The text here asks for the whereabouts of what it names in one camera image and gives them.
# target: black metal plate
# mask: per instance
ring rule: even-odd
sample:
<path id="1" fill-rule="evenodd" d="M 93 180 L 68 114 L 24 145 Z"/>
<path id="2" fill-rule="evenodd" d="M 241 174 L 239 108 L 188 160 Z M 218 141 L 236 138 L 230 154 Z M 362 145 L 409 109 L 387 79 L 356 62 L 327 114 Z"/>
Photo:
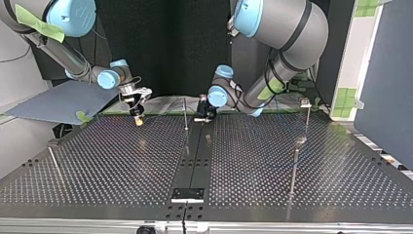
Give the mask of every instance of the black metal plate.
<path id="1" fill-rule="evenodd" d="M 289 189 L 305 113 L 217 117 L 206 125 L 193 187 L 206 188 L 203 220 L 413 223 L 413 182 L 323 113 L 312 113 Z"/>
<path id="2" fill-rule="evenodd" d="M 192 174 L 178 165 L 194 160 L 200 129 L 185 131 L 182 116 L 149 117 L 141 127 L 129 116 L 102 117 L 0 181 L 0 216 L 175 219 L 183 211 L 170 203 L 172 189 L 189 186 Z"/>

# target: cable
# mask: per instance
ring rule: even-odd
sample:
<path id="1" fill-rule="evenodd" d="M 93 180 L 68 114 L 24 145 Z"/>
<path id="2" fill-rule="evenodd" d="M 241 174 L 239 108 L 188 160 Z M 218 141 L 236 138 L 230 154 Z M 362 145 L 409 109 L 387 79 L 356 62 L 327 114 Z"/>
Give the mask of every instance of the cable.
<path id="1" fill-rule="evenodd" d="M 26 51 L 22 56 L 19 56 L 19 57 L 17 57 L 17 58 L 7 59 L 7 60 L 1 60 L 0 62 L 3 63 L 3 62 L 9 62 L 9 61 L 15 61 L 15 60 L 22 59 L 22 58 L 24 58 L 25 56 L 27 56 L 29 52 L 30 52 L 30 46 L 28 46 L 27 51 Z"/>
<path id="2" fill-rule="evenodd" d="M 311 68 L 308 69 L 308 71 L 310 72 L 310 80 L 313 81 L 314 87 L 316 88 L 316 91 L 317 91 L 317 93 L 319 94 L 319 98 L 321 99 L 321 101 L 324 103 L 325 107 L 326 107 L 327 110 L 328 110 L 328 114 L 331 114 L 331 109 L 330 109 L 330 107 L 327 106 L 327 102 L 324 101 L 324 99 L 322 98 L 321 93 L 319 92 L 319 88 L 317 87 L 317 83 L 316 83 L 316 81 L 314 80 L 313 72 L 311 71 Z"/>
<path id="3" fill-rule="evenodd" d="M 94 29 L 94 28 L 92 28 L 92 31 L 94 32 L 94 34 L 96 34 L 98 37 L 100 37 L 101 39 L 103 39 L 103 40 L 107 40 L 107 38 L 106 37 L 104 37 L 104 36 L 102 36 L 102 35 L 100 35 L 99 33 L 97 33 L 96 32 L 96 30 Z"/>

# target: black curtain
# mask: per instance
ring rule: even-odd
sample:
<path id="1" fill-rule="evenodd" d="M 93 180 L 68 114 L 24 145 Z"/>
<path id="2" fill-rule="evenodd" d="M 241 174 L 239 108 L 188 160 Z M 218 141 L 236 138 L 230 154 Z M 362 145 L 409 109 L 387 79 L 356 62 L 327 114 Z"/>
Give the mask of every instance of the black curtain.
<path id="1" fill-rule="evenodd" d="M 231 63 L 225 0 L 97 0 L 113 59 L 126 59 L 154 96 L 207 92 Z"/>

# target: small metal object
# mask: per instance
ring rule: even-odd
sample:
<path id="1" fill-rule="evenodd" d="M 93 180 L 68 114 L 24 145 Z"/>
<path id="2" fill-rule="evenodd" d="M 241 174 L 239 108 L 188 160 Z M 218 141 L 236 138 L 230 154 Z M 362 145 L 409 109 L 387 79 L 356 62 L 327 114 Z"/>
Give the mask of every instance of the small metal object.
<path id="1" fill-rule="evenodd" d="M 183 99 L 183 115 L 185 117 L 185 130 L 188 130 L 188 116 L 186 114 L 186 98 Z"/>
<path id="2" fill-rule="evenodd" d="M 306 119 L 306 137 L 307 137 L 312 105 L 310 103 L 310 100 L 307 97 L 301 97 L 301 98 L 299 98 L 299 101 L 300 101 L 300 108 L 308 108 L 308 110 L 307 110 L 307 119 Z"/>
<path id="3" fill-rule="evenodd" d="M 233 37 L 236 37 L 240 33 L 234 26 L 234 16 L 232 16 L 228 21 L 227 28 L 229 30 L 228 34 Z"/>

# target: vertical metal pole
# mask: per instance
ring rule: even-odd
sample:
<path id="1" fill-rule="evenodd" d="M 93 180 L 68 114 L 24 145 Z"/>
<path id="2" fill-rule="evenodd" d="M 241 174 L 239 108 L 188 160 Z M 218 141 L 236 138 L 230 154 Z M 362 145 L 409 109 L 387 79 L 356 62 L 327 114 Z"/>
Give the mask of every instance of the vertical metal pole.
<path id="1" fill-rule="evenodd" d="M 289 190 L 289 195 L 294 196 L 294 186 L 295 186 L 295 178 L 297 175 L 297 162 L 298 162 L 298 155 L 300 153 L 299 149 L 295 149 L 294 151 L 294 164 L 292 166 L 292 178 L 291 178 L 291 188 Z"/>
<path id="2" fill-rule="evenodd" d="M 185 116 L 185 130 L 188 130 L 188 116 L 186 115 L 186 98 L 183 99 L 183 115 Z"/>
<path id="3" fill-rule="evenodd" d="M 308 110 L 308 112 L 307 112 L 307 121 L 306 121 L 306 138 L 307 138 L 307 132 L 308 132 L 308 130 L 309 130 L 310 113 L 311 113 L 311 106 L 309 107 L 309 110 Z"/>

